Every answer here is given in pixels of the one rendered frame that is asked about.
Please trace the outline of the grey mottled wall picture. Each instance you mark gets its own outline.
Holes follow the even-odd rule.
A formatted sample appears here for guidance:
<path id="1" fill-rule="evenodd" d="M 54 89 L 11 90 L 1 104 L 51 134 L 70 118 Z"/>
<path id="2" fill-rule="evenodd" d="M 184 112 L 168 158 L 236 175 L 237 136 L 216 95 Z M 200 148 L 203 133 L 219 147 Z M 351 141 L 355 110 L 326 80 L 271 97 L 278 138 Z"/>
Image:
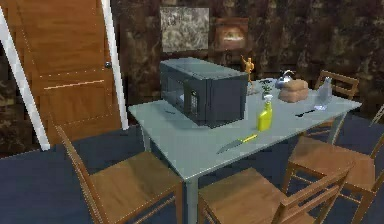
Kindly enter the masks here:
<path id="1" fill-rule="evenodd" d="M 162 51 L 207 49 L 209 12 L 208 8 L 161 7 Z"/>

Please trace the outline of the brown framed wall picture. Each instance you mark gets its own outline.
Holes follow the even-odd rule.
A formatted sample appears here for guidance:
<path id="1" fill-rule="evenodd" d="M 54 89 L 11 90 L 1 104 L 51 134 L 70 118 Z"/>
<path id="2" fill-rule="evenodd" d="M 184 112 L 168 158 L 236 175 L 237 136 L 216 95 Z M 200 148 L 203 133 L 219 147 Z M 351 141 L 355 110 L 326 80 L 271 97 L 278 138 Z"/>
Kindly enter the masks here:
<path id="1" fill-rule="evenodd" d="M 215 21 L 215 50 L 244 49 L 248 42 L 248 18 L 226 17 Z"/>

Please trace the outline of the yellow handled knife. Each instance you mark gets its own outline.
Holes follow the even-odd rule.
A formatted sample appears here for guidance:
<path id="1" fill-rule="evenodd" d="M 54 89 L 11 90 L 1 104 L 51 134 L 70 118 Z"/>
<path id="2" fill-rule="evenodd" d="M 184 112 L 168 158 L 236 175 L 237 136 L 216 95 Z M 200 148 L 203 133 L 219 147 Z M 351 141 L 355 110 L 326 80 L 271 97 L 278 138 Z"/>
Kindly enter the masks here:
<path id="1" fill-rule="evenodd" d="M 234 140 L 234 141 L 232 141 L 232 142 L 230 142 L 230 143 L 224 145 L 223 147 L 221 147 L 221 148 L 217 151 L 216 154 L 221 154 L 221 153 L 223 153 L 223 152 L 228 151 L 228 150 L 231 149 L 231 148 L 235 148 L 235 147 L 237 147 L 237 146 L 239 146 L 239 145 L 242 145 L 242 144 L 244 144 L 244 143 L 247 143 L 247 142 L 249 142 L 249 141 L 251 141 L 251 140 L 257 138 L 257 136 L 258 136 L 258 134 L 252 134 L 252 135 L 247 136 L 247 137 L 245 137 L 245 138 Z"/>

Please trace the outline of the silver kettle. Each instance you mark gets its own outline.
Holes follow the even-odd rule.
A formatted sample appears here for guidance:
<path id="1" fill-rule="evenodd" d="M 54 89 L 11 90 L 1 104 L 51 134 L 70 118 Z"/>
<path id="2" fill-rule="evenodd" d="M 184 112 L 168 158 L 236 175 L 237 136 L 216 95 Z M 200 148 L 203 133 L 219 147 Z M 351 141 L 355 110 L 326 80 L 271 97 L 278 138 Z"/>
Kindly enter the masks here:
<path id="1" fill-rule="evenodd" d="M 292 70 L 280 71 L 280 77 L 275 82 L 275 87 L 281 89 L 283 85 L 292 80 L 294 72 Z"/>

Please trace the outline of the yellow spray bottle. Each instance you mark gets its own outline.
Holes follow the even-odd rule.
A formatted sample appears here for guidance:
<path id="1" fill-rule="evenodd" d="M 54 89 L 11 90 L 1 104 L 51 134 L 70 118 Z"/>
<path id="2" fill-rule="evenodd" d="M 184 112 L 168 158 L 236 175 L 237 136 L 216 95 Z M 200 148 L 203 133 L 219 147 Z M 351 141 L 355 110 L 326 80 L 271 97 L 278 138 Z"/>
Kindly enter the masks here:
<path id="1" fill-rule="evenodd" d="M 265 131 L 270 128 L 272 123 L 272 95 L 266 95 L 264 98 L 264 109 L 258 116 L 257 129 L 259 131 Z"/>

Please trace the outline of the brown wooden door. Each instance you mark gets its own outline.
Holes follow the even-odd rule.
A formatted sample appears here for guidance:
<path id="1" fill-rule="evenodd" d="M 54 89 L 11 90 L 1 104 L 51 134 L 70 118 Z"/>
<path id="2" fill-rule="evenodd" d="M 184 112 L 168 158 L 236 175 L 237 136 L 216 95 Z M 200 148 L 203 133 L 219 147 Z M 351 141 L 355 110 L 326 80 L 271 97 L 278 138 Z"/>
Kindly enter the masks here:
<path id="1" fill-rule="evenodd" d="M 48 141 L 121 127 L 101 0 L 0 0 Z"/>

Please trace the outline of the clear glass bottle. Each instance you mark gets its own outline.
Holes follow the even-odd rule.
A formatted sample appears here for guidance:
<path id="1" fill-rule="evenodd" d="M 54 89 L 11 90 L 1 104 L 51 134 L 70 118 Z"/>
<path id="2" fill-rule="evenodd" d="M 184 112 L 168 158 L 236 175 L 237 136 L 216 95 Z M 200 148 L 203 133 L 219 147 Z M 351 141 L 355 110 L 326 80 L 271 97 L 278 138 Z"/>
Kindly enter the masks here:
<path id="1" fill-rule="evenodd" d="M 331 82 L 332 79 L 326 77 L 324 83 L 318 88 L 314 104 L 316 110 L 325 110 L 327 108 L 327 105 L 332 98 Z"/>

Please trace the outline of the small green house plant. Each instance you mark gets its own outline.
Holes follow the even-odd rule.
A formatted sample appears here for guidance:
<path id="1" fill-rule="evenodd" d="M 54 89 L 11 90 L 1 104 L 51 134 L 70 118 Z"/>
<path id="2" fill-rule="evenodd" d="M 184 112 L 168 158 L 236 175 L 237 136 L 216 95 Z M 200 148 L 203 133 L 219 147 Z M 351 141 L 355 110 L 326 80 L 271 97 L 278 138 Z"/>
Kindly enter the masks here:
<path id="1" fill-rule="evenodd" d="M 267 95 L 271 94 L 272 91 L 272 80 L 271 79 L 264 79 L 260 80 L 259 83 L 261 84 L 262 88 L 262 98 L 265 98 Z"/>

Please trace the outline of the brown wooden chair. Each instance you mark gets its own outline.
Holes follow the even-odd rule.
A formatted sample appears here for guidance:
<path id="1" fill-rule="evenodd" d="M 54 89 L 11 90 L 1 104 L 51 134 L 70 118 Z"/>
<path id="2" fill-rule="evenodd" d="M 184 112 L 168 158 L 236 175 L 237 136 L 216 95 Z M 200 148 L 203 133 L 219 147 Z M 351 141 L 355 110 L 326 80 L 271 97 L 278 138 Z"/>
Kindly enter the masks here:
<path id="1" fill-rule="evenodd" d="M 381 117 L 384 115 L 384 104 L 380 107 L 374 118 L 372 119 L 369 127 L 371 127 L 373 124 L 378 123 L 378 121 L 381 119 Z"/>
<path id="2" fill-rule="evenodd" d="M 183 181 L 153 153 L 141 152 L 91 174 L 64 130 L 56 130 L 94 224 L 142 224 L 171 203 L 177 224 L 183 224 Z"/>
<path id="3" fill-rule="evenodd" d="M 199 190 L 198 224 L 323 224 L 354 165 L 286 196 L 253 168 Z"/>
<path id="4" fill-rule="evenodd" d="M 310 180 L 299 177 L 297 172 L 322 178 L 354 162 L 355 166 L 350 170 L 344 188 L 351 194 L 360 195 L 361 199 L 344 194 L 342 197 L 358 205 L 351 224 L 360 224 L 384 183 L 384 168 L 379 176 L 375 172 L 375 158 L 381 148 L 384 148 L 384 133 L 370 155 L 302 136 L 288 159 L 282 192 L 288 191 L 292 178 L 311 184 Z"/>
<path id="5" fill-rule="evenodd" d="M 337 74 L 322 70 L 320 72 L 319 78 L 315 84 L 315 89 L 318 89 L 324 82 L 325 78 L 329 77 L 332 79 L 331 87 L 332 92 L 340 94 L 342 97 L 345 97 L 349 100 L 352 100 L 357 93 L 359 80 L 342 74 Z M 325 133 L 329 133 L 333 125 L 334 118 L 323 122 L 322 124 L 315 126 L 312 129 L 304 131 L 302 136 L 315 136 Z"/>

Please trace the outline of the pale grey table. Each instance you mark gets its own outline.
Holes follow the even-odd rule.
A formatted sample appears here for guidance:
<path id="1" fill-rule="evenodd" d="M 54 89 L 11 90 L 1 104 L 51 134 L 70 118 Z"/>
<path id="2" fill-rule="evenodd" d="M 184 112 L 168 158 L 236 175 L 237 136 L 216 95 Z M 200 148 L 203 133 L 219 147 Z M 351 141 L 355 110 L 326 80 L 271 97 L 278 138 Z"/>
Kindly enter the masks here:
<path id="1" fill-rule="evenodd" d="M 305 100 L 286 103 L 272 91 L 272 125 L 257 138 L 221 154 L 224 145 L 242 139 L 257 131 L 258 116 L 264 108 L 260 94 L 249 95 L 245 105 L 245 118 L 211 129 L 198 126 L 164 100 L 133 105 L 129 108 L 141 126 L 146 150 L 154 143 L 186 184 L 186 224 L 197 223 L 198 180 L 224 166 L 257 153 L 283 140 L 295 136 L 329 119 L 334 123 L 328 142 L 336 141 L 346 114 L 361 106 L 359 102 L 334 96 L 325 110 L 314 108 L 316 92 L 311 90 Z M 316 111 L 296 117 L 309 110 Z"/>

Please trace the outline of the orange figure statuette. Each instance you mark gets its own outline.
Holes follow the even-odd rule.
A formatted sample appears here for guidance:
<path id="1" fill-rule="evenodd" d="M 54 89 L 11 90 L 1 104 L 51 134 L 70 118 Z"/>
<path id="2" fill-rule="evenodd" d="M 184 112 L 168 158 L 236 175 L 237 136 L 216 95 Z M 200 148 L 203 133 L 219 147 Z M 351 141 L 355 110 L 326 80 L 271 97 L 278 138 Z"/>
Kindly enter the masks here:
<path id="1" fill-rule="evenodd" d="M 249 92 L 252 92 L 254 90 L 254 85 L 251 80 L 251 73 L 254 70 L 254 63 L 252 62 L 252 59 L 250 57 L 245 59 L 244 56 L 241 56 L 241 60 L 244 64 L 244 71 L 248 75 Z"/>

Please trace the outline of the dark grey microwave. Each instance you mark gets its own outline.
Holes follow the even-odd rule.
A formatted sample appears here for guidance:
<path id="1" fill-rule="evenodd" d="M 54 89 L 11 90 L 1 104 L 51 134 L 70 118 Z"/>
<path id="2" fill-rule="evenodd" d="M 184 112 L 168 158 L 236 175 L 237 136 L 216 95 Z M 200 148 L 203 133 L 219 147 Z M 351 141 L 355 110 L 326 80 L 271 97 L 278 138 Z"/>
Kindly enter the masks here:
<path id="1" fill-rule="evenodd" d="M 197 125 L 219 127 L 244 118 L 248 75 L 187 57 L 161 61 L 161 97 Z"/>

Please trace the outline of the brown bread loaf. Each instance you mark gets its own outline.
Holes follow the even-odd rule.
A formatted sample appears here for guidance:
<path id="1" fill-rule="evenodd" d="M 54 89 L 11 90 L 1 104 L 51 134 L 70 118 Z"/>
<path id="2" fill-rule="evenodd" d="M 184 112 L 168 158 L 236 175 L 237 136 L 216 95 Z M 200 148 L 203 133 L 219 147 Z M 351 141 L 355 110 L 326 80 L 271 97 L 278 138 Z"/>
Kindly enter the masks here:
<path id="1" fill-rule="evenodd" d="M 283 84 L 278 98 L 287 103 L 296 103 L 308 97 L 309 88 L 305 80 L 295 79 Z"/>

